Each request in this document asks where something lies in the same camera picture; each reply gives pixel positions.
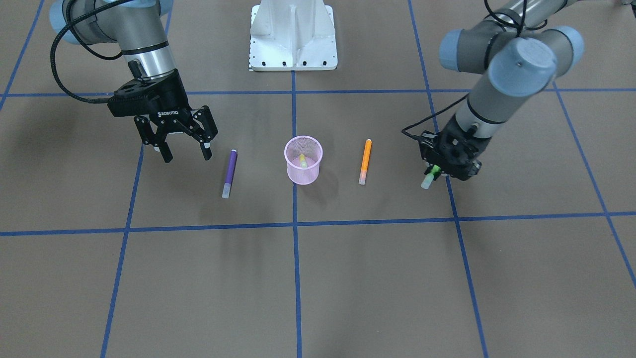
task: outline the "orange marker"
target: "orange marker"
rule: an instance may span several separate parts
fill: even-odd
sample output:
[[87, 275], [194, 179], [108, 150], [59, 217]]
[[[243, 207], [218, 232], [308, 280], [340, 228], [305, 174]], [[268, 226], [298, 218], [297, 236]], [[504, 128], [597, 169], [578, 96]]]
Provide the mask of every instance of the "orange marker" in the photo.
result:
[[364, 185], [366, 183], [366, 170], [369, 168], [369, 157], [371, 156], [371, 140], [366, 140], [364, 143], [364, 155], [362, 158], [362, 168], [360, 168], [360, 180], [358, 184]]

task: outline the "floor tile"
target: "floor tile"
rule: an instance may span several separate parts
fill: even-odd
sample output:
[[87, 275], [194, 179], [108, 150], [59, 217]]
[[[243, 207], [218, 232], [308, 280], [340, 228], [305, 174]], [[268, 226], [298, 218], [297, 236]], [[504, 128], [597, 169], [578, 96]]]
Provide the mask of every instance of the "floor tile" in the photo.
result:
[[[435, 94], [452, 103], [459, 94]], [[440, 116], [445, 123], [456, 110]], [[530, 99], [480, 156], [479, 174], [452, 180], [460, 216], [600, 212], [602, 208], [553, 92]]]
[[626, 40], [636, 36], [636, 19], [616, 3], [580, 1], [550, 18], [550, 27], [571, 26], [585, 41], [581, 62], [556, 81], [559, 87], [636, 88], [636, 47]]
[[636, 292], [605, 218], [462, 223], [489, 356], [631, 357]]
[[[46, 0], [42, 14], [33, 31], [29, 46], [11, 86], [11, 93], [62, 93], [51, 72], [50, 51], [55, 38], [48, 12], [53, 0]], [[114, 44], [92, 47], [104, 55], [115, 55], [120, 49]], [[56, 56], [57, 69], [62, 83], [72, 92], [112, 92], [132, 79], [123, 59], [100, 60], [79, 45], [60, 42]]]
[[133, 233], [110, 357], [295, 357], [290, 228]]
[[121, 234], [0, 238], [0, 355], [98, 357]]
[[124, 227], [141, 146], [132, 119], [68, 97], [0, 112], [0, 231]]
[[188, 91], [291, 90], [288, 71], [249, 71], [255, 0], [175, 2], [168, 40]]
[[453, 223], [298, 237], [304, 357], [481, 357]]
[[9, 83], [15, 63], [20, 57], [20, 51], [22, 51], [24, 40], [29, 35], [38, 6], [38, 2], [35, 1], [26, 2], [21, 6], [15, 6], [9, 1], [0, 3], [0, 13], [3, 14], [3, 18], [14, 19], [8, 23], [8, 26], [2, 26], [3, 35], [0, 36], [0, 48], [3, 49], [0, 52], [0, 89], [2, 93]]
[[[413, 14], [417, 21], [420, 46], [432, 89], [471, 89], [481, 75], [459, 73], [439, 64], [439, 45], [446, 33], [454, 29], [471, 29], [488, 14], [481, 1], [446, 0], [413, 1]], [[491, 6], [503, 5], [490, 1]]]
[[406, 1], [325, 3], [333, 7], [338, 68], [299, 71], [298, 90], [425, 88]]
[[633, 271], [636, 268], [636, 216], [612, 217], [612, 223]]
[[[293, 220], [293, 183], [283, 149], [291, 138], [291, 98], [279, 95], [193, 96], [208, 105], [219, 134], [205, 161], [198, 143], [168, 137], [174, 159], [147, 147], [133, 226], [260, 224]], [[238, 160], [229, 199], [221, 199], [231, 149]]]
[[[400, 133], [430, 114], [425, 94], [300, 95], [297, 113], [298, 134], [315, 137], [324, 150], [318, 179], [298, 187], [298, 220], [453, 216], [443, 180], [429, 191], [420, 188], [424, 162], [417, 142]], [[367, 138], [373, 146], [362, 186]]]
[[628, 159], [636, 150], [636, 92], [561, 95], [607, 209], [636, 210], [636, 193], [630, 189], [636, 166]]

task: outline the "black cable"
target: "black cable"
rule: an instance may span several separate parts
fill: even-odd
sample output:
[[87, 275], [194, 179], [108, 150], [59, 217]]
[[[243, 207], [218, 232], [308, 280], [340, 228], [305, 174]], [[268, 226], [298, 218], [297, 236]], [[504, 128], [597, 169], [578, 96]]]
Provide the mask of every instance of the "black cable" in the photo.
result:
[[409, 133], [409, 132], [407, 132], [407, 131], [408, 131], [409, 129], [413, 128], [413, 127], [416, 127], [416, 126], [418, 126], [418, 125], [420, 125], [420, 124], [422, 124], [422, 123], [426, 122], [427, 120], [429, 120], [429, 119], [431, 119], [431, 118], [433, 118], [433, 117], [435, 117], [435, 116], [441, 115], [442, 113], [444, 113], [444, 112], [448, 111], [449, 109], [453, 108], [454, 106], [457, 106], [457, 104], [458, 104], [458, 103], [460, 103], [461, 101], [465, 100], [465, 98], [466, 98], [466, 97], [468, 97], [468, 94], [466, 94], [466, 95], [464, 95], [464, 97], [462, 97], [462, 98], [460, 98], [460, 99], [456, 100], [456, 101], [455, 101], [455, 102], [453, 102], [450, 106], [448, 106], [448, 107], [444, 108], [443, 110], [441, 110], [441, 111], [439, 111], [439, 112], [437, 112], [437, 113], [434, 113], [434, 114], [432, 114], [432, 115], [429, 115], [428, 117], [426, 117], [425, 119], [422, 119], [421, 121], [417, 122], [416, 124], [409, 125], [408, 127], [406, 127], [406, 128], [404, 128], [404, 129], [402, 129], [402, 134], [404, 134], [405, 136], [407, 136], [407, 137], [409, 137], [409, 138], [412, 138], [412, 139], [415, 139], [415, 140], [417, 140], [417, 141], [420, 141], [420, 137], [419, 137], [419, 136], [416, 136], [416, 135], [414, 135], [414, 134], [410, 134], [410, 133]]
[[517, 36], [516, 37], [521, 37], [521, 33], [523, 32], [523, 26], [525, 26], [525, 15], [526, 15], [527, 10], [528, 10], [528, 0], [523, 0], [523, 11], [522, 11], [522, 15], [521, 15], [521, 24], [517, 28]]
[[526, 27], [525, 29], [528, 31], [537, 31], [537, 30], [541, 30], [542, 28], [546, 27], [548, 25], [548, 19], [543, 20], [543, 23], [537, 27]]
[[[484, 4], [486, 10], [488, 11], [488, 16], [492, 17], [493, 20], [495, 20], [500, 25], [515, 29], [516, 32], [517, 32], [516, 37], [520, 37], [521, 36], [521, 33], [523, 32], [524, 27], [525, 27], [525, 17], [526, 17], [526, 12], [527, 12], [527, 9], [528, 9], [528, 0], [523, 0], [523, 11], [522, 11], [522, 16], [521, 16], [521, 23], [519, 23], [515, 19], [511, 18], [508, 14], [501, 13], [501, 12], [494, 12], [492, 10], [492, 8], [490, 7], [490, 4], [488, 3], [488, 0], [483, 0], [483, 4]], [[512, 24], [510, 24], [507, 21], [503, 21], [497, 15], [505, 15], [505, 16], [507, 16], [508, 18], [510, 18], [510, 21], [512, 21]], [[526, 28], [526, 30], [539, 30], [539, 29], [542, 29], [542, 28], [546, 27], [547, 25], [548, 25], [548, 21], [545, 20], [543, 25], [541, 25], [539, 27], [529, 27], [529, 28]]]
[[[77, 0], [69, 0], [68, 4], [66, 4], [66, 18], [67, 20], [67, 24], [68, 21], [73, 19], [73, 15], [72, 15], [72, 10], [73, 10], [73, 5], [75, 4]], [[102, 60], [107, 60], [107, 61], [112, 61], [112, 60], [116, 60], [118, 58], [120, 58], [123, 53], [120, 51], [117, 55], [115, 56], [105, 56], [102, 54], [98, 54], [97, 52], [93, 51], [93, 49], [91, 49], [90, 47], [88, 47], [88, 44], [84, 42], [84, 40], [82, 40], [77, 32], [77, 30], [75, 29], [75, 26], [71, 26], [70, 28], [71, 33], [73, 34], [73, 36], [75, 36], [75, 39], [78, 40], [79, 44], [86, 49], [86, 51], [90, 52], [92, 55], [102, 59]]]
[[55, 39], [53, 40], [53, 44], [51, 45], [51, 54], [50, 54], [50, 59], [51, 59], [51, 71], [53, 72], [53, 78], [55, 79], [55, 83], [57, 83], [57, 85], [64, 91], [64, 93], [66, 93], [67, 95], [69, 95], [71, 98], [75, 98], [78, 101], [82, 101], [82, 102], [86, 102], [86, 103], [91, 103], [91, 104], [95, 104], [95, 103], [108, 103], [109, 98], [95, 98], [95, 99], [90, 99], [90, 98], [84, 98], [84, 97], [79, 97], [78, 95], [76, 95], [75, 93], [71, 92], [69, 89], [67, 89], [64, 84], [62, 84], [62, 81], [60, 80], [60, 76], [57, 73], [57, 65], [55, 64], [55, 52], [57, 51], [57, 46], [60, 44], [60, 41], [62, 41], [62, 37], [64, 36], [64, 34], [66, 34], [69, 29], [72, 26], [77, 25], [78, 23], [88, 19], [89, 17], [92, 17], [102, 11], [106, 11], [110, 8], [114, 8], [115, 6], [124, 4], [124, 3], [129, 3], [133, 0], [117, 0], [114, 1], [112, 3], [108, 3], [104, 6], [100, 6], [97, 9], [94, 9], [93, 11], [89, 11], [88, 13], [78, 17], [78, 18], [74, 18], [71, 22], [69, 22], [68, 24], [66, 24], [66, 26], [64, 26], [64, 28], [57, 34], [57, 36], [55, 37]]

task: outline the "pink mesh cup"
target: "pink mesh cup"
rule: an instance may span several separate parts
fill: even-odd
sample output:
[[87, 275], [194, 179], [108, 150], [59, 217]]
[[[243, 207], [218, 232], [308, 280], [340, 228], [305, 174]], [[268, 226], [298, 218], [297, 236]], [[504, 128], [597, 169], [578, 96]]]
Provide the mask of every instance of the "pink mesh cup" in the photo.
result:
[[310, 136], [292, 138], [285, 146], [287, 176], [292, 182], [300, 185], [311, 184], [318, 177], [322, 146]]

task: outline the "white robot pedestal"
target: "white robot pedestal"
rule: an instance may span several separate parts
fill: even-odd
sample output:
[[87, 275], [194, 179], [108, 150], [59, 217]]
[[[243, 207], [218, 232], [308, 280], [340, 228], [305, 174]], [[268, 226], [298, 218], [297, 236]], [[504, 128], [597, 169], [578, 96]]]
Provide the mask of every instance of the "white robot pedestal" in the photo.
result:
[[322, 0], [262, 0], [252, 8], [254, 71], [318, 71], [338, 65], [333, 9]]

